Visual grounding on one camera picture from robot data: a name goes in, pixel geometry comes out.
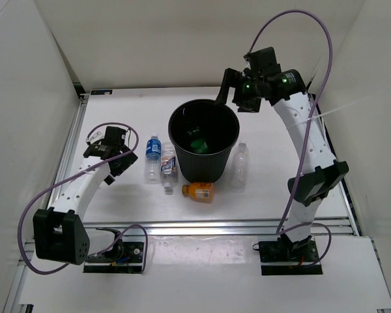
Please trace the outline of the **blue label plastic bottle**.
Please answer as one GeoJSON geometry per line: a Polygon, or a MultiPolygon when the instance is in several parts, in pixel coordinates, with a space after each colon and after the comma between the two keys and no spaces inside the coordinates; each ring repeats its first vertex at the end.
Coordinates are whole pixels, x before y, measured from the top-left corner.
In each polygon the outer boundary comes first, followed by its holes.
{"type": "Polygon", "coordinates": [[[145,150],[145,181],[156,184],[160,180],[161,142],[157,134],[152,134],[145,150]]]}

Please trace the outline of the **green plastic soda bottle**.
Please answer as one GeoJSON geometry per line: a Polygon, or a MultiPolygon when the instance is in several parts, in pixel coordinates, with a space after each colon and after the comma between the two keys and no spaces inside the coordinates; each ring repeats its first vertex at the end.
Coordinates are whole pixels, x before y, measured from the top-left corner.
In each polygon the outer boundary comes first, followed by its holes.
{"type": "Polygon", "coordinates": [[[200,155],[207,154],[209,151],[207,142],[204,138],[193,140],[190,143],[190,148],[193,153],[200,154],[200,155]]]}

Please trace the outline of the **clear unlabelled plastic bottle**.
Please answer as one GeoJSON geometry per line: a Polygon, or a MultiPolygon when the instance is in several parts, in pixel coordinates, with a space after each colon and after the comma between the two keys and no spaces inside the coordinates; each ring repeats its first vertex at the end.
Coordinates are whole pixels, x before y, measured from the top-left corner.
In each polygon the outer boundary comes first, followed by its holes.
{"type": "Polygon", "coordinates": [[[246,142],[239,142],[232,159],[231,186],[243,190],[246,186],[249,167],[249,150],[246,142]]]}

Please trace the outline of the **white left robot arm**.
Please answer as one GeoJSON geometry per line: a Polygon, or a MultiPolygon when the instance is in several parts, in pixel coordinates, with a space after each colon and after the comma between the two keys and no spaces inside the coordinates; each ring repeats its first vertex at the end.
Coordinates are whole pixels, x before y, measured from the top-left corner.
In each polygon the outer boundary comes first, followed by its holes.
{"type": "Polygon", "coordinates": [[[49,209],[39,209],[34,214],[37,257],[74,265],[81,265],[87,256],[100,251],[109,261],[121,258],[124,246],[115,239],[115,232],[87,232],[83,219],[100,185],[112,184],[137,159],[125,145],[89,145],[79,167],[80,176],[69,182],[49,209]]]}

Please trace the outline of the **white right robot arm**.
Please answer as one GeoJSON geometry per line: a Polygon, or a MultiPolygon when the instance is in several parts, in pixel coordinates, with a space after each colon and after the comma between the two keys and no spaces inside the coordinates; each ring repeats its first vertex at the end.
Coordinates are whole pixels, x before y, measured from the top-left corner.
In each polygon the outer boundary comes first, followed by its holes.
{"type": "Polygon", "coordinates": [[[311,224],[322,201],[348,173],[345,161],[339,162],[325,142],[314,105],[296,70],[276,69],[255,78],[250,69],[224,72],[217,104],[225,104],[234,88],[233,103],[240,110],[258,112],[262,100],[274,108],[283,121],[299,157],[300,171],[287,185],[290,192],[277,233],[281,237],[280,254],[289,261],[297,259],[311,238],[311,224]]]}

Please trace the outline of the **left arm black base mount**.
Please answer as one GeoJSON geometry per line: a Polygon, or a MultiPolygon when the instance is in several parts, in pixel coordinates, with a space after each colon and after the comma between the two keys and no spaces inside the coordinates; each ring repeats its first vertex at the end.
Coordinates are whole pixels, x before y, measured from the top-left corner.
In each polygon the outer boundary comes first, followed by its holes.
{"type": "Polygon", "coordinates": [[[110,228],[98,230],[110,231],[114,234],[114,243],[105,251],[97,252],[87,257],[83,264],[83,273],[89,274],[143,274],[147,264],[149,236],[147,230],[133,224],[123,231],[110,228]],[[129,240],[125,237],[127,231],[139,230],[143,239],[129,240]]]}

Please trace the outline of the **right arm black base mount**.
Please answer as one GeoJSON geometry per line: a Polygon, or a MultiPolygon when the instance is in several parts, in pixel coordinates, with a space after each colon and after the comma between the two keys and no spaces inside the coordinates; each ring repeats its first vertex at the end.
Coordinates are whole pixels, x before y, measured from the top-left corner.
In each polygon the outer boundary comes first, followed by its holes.
{"type": "Polygon", "coordinates": [[[322,275],[319,253],[314,240],[296,252],[290,252],[282,240],[259,241],[252,245],[259,253],[262,276],[322,275]]]}

